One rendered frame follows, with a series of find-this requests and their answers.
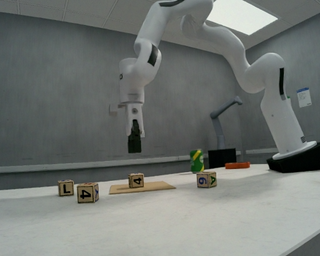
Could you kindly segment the tan square mat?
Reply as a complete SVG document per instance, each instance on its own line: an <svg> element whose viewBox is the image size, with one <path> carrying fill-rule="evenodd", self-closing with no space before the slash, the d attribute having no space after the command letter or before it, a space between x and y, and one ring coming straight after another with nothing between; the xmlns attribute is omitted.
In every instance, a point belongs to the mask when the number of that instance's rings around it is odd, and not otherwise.
<svg viewBox="0 0 320 256"><path fill-rule="evenodd" d="M147 191L160 191L160 190L172 190L176 187L164 182L164 181L155 181L144 183L143 188L130 188L129 184L123 185L111 185L111 190L109 194L125 194L125 193L140 193Z"/></svg>

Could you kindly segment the green soda can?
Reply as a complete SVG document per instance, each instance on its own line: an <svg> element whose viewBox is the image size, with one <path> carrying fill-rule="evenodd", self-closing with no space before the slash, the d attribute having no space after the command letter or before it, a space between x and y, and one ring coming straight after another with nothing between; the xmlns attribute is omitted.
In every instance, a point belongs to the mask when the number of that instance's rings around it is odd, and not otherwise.
<svg viewBox="0 0 320 256"><path fill-rule="evenodd" d="M204 171L203 152L201 149L191 150L190 161L192 173L200 173Z"/></svg>

